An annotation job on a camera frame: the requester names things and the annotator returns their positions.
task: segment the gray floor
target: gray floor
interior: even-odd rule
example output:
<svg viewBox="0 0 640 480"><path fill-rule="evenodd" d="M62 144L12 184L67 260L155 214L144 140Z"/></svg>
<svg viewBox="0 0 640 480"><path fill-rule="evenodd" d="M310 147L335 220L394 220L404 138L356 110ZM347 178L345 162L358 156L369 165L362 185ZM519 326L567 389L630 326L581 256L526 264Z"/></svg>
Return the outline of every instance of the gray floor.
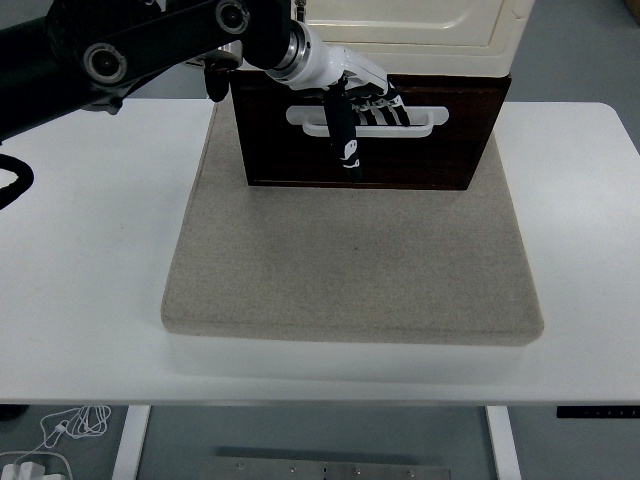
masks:
<svg viewBox="0 0 640 480"><path fill-rule="evenodd" d="M42 14L48 3L3 0L0 28ZM512 77L509 101L585 101L612 106L640 149L640 26L623 0L537 0ZM202 98L204 86L199 72L178 66L138 95ZM525 480L638 477L638 421L557 420L552 407L518 407L510 409L510 414ZM160 422L153 427L158 433L150 430L149 442L158 444L162 439L157 435L172 435L163 424L170 427L175 419L156 416L155 420ZM13 441L21 435L18 429L13 432L10 445L2 446L24 448ZM248 438L251 429L235 431L234 435ZM117 444L116 439L112 441L112 446L105 444L105 448ZM192 443L185 440L174 447L188 455ZM108 478L105 472L93 478Z"/></svg>
<svg viewBox="0 0 640 480"><path fill-rule="evenodd" d="M202 478L213 455L446 467L496 478L484 408L156 407L140 480Z"/></svg>

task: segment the black cable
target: black cable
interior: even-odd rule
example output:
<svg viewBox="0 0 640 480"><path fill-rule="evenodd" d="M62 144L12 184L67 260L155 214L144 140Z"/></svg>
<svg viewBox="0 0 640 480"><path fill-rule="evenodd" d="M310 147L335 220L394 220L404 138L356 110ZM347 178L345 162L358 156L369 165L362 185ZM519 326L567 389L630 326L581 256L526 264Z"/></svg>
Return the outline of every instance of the black cable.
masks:
<svg viewBox="0 0 640 480"><path fill-rule="evenodd" d="M33 184L33 170L26 163L9 155L0 154L0 169L15 173L15 182L0 188L0 210L18 199Z"/></svg>

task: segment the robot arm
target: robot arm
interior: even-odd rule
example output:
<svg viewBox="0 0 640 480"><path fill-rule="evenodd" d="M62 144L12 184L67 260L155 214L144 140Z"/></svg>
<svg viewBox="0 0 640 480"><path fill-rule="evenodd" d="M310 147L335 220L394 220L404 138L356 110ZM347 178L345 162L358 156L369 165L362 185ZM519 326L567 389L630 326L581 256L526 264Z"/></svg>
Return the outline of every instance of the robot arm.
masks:
<svg viewBox="0 0 640 480"><path fill-rule="evenodd" d="M167 0L165 11L154 0L55 0L46 17L0 32L0 142L79 108L116 113L132 91L195 57L209 71L224 61L232 69L216 51L236 41L275 81L323 99L354 180L355 125L367 112L394 111L386 121L408 125L386 72L292 20L290 0Z"/></svg>

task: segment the white handle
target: white handle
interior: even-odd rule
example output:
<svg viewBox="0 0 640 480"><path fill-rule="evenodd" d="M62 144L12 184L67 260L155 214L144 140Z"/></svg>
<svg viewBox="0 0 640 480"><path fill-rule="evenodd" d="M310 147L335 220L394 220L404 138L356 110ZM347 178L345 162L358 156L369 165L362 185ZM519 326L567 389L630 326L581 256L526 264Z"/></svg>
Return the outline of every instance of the white handle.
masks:
<svg viewBox="0 0 640 480"><path fill-rule="evenodd" d="M410 126L360 125L356 127L358 138L422 138L431 134L435 125L443 125L449 119L446 107L405 107ZM287 110L287 121L301 125L304 133L311 137L328 137L329 129L320 106L294 105Z"/></svg>

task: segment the cream cabinet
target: cream cabinet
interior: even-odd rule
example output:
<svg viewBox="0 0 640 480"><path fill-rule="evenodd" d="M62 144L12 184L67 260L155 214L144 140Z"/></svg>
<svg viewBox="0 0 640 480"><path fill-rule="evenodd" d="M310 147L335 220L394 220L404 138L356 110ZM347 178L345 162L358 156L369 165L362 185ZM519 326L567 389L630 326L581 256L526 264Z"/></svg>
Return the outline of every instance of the cream cabinet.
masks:
<svg viewBox="0 0 640 480"><path fill-rule="evenodd" d="M534 0L307 0L306 23L390 73L508 75Z"/></svg>

